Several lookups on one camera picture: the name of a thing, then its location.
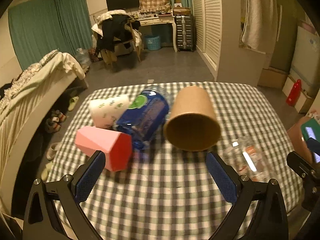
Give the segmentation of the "chair piled with clothes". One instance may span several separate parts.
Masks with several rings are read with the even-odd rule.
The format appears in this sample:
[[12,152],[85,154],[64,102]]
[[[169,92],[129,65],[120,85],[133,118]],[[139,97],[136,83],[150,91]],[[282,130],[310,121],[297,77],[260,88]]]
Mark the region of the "chair piled with clothes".
[[117,61],[116,46],[122,44],[126,49],[133,48],[138,61],[144,48],[142,34],[139,32],[141,23],[125,10],[107,11],[94,18],[91,27],[97,41],[95,54],[101,55],[106,64],[112,65]]

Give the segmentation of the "red thermos bottle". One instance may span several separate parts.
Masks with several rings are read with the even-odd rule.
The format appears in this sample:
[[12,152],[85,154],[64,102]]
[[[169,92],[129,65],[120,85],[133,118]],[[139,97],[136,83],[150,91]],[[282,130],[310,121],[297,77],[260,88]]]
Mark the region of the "red thermos bottle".
[[289,95],[287,96],[286,103],[289,106],[294,106],[300,96],[300,91],[302,88],[302,81],[298,79],[292,86]]

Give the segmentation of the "clear printed glass cup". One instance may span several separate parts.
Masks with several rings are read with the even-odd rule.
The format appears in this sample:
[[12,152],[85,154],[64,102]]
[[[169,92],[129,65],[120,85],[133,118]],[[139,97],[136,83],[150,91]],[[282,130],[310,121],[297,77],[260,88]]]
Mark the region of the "clear printed glass cup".
[[268,182],[274,177],[266,155],[250,137],[234,140],[222,154],[222,159],[227,165],[231,165],[238,175],[247,175],[252,181]]

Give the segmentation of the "cardboard box by wardrobe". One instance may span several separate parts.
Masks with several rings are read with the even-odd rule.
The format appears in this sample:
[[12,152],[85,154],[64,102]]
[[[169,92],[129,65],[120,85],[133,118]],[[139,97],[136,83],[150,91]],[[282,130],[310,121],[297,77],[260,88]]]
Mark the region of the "cardboard box by wardrobe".
[[288,73],[272,67],[262,69],[258,85],[261,87],[270,87],[282,89],[287,80]]

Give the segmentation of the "blue laundry basket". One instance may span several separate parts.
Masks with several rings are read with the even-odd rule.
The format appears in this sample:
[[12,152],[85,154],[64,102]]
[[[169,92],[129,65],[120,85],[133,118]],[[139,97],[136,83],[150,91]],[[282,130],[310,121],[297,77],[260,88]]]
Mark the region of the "blue laundry basket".
[[148,50],[156,51],[161,49],[161,38],[159,35],[146,35],[144,39]]

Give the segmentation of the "hanging white towel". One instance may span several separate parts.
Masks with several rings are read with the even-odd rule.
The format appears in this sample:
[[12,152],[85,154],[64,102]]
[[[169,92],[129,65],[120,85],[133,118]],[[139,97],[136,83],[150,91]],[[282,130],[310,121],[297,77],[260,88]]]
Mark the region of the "hanging white towel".
[[246,1],[246,18],[241,41],[253,50],[272,53],[278,29],[277,1]]

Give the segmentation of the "bed with beige bedding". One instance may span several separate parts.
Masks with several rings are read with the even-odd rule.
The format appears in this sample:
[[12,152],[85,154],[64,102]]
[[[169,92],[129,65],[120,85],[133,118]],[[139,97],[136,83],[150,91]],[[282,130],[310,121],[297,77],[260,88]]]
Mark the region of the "bed with beige bedding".
[[69,53],[33,64],[33,76],[19,82],[1,108],[1,211],[11,214],[12,197],[24,154],[42,120],[56,100],[85,72]]

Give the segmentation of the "white red sneakers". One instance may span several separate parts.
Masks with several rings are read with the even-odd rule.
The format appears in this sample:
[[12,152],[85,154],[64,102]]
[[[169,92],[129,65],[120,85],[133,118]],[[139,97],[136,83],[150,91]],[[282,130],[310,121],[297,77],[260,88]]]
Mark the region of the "white red sneakers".
[[61,111],[52,110],[50,117],[45,122],[45,130],[47,133],[56,133],[61,128],[61,123],[67,119]]

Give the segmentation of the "white floral paper cup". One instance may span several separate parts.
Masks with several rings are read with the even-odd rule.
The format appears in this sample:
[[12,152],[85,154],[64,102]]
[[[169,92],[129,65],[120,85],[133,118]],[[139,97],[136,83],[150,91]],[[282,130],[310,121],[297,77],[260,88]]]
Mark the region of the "white floral paper cup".
[[95,99],[89,102],[89,112],[93,124],[97,128],[110,129],[116,120],[127,110],[130,99],[127,94],[122,94],[107,99]]

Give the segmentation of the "white slipper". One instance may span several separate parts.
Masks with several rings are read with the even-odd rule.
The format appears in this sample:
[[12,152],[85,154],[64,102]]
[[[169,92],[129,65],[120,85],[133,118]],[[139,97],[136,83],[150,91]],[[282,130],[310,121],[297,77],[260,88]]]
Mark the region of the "white slipper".
[[46,158],[49,161],[54,159],[57,151],[60,149],[60,146],[61,146],[61,144],[59,142],[54,142],[49,146],[48,151],[46,153]]

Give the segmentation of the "blue labelled plastic bottle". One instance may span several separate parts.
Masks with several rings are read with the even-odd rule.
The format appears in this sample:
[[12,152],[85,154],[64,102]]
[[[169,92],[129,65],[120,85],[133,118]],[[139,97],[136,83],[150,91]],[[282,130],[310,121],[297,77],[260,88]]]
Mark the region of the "blue labelled plastic bottle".
[[169,95],[157,85],[144,88],[115,122],[114,129],[131,136],[132,148],[142,152],[149,147],[157,129],[169,113]]

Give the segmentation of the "white louvred wardrobe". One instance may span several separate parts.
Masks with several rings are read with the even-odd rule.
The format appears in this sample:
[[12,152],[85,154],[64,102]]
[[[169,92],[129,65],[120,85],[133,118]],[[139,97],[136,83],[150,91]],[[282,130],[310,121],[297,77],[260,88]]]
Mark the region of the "white louvred wardrobe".
[[241,0],[193,0],[196,50],[217,82],[257,86],[266,55],[242,48]]

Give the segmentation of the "phone in green case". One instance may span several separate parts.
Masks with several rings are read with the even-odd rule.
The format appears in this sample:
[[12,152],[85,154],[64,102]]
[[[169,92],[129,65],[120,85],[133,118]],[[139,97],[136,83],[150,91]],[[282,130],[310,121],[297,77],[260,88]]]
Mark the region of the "phone in green case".
[[303,140],[311,152],[312,162],[319,164],[319,123],[311,118],[301,125]]

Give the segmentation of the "small white fridge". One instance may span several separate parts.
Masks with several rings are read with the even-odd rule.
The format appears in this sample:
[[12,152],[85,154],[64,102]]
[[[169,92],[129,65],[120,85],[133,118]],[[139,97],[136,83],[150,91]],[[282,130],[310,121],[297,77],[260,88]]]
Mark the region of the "small white fridge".
[[319,37],[302,27],[297,27],[297,39],[290,76],[301,80],[302,90],[314,98],[319,90]]

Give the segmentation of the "pale green slipper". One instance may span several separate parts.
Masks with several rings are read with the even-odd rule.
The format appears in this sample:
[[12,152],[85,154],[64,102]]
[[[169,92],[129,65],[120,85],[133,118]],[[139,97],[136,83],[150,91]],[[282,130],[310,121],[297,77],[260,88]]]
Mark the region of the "pale green slipper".
[[48,163],[46,163],[41,171],[41,179],[46,182],[47,178],[48,178],[48,174],[50,172],[50,170],[52,169],[53,166],[53,162],[49,161]]

